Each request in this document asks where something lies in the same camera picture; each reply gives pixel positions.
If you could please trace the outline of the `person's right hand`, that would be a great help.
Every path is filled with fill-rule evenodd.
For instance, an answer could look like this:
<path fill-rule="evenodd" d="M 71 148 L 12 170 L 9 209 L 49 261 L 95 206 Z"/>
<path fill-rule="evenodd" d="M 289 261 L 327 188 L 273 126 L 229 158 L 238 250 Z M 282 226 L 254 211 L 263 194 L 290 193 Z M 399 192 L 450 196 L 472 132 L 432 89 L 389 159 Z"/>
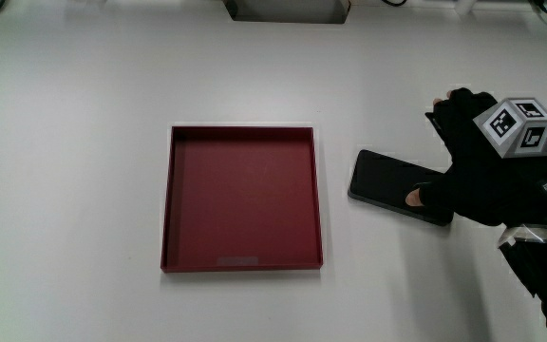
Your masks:
<path fill-rule="evenodd" d="M 416 184 L 407 205 L 451 210 L 487 226 L 547 225 L 547 156 L 503 159 L 473 122 L 496 103 L 464 87 L 434 101 L 429 116 L 452 164 L 439 179 Z"/>

